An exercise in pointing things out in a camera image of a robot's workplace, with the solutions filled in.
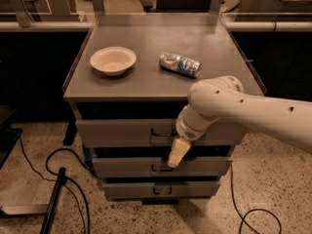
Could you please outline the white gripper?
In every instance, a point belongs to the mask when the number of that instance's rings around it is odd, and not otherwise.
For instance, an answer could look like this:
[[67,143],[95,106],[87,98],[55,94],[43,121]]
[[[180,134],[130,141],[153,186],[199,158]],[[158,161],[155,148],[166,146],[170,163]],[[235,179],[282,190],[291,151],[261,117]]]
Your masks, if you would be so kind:
[[191,147],[189,141],[199,139],[206,132],[208,126],[215,121],[215,117],[203,116],[189,104],[184,106],[175,122],[175,129],[180,137],[173,141],[168,165],[171,168],[176,168]]

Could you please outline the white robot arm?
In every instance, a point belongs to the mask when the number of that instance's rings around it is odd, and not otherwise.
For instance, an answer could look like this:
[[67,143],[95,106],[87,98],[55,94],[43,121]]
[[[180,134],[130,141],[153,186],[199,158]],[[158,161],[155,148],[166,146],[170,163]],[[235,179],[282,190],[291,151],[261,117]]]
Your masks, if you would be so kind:
[[194,83],[179,113],[168,165],[175,168],[208,127],[220,119],[237,122],[289,145],[312,152],[312,102],[252,96],[239,79],[222,76]]

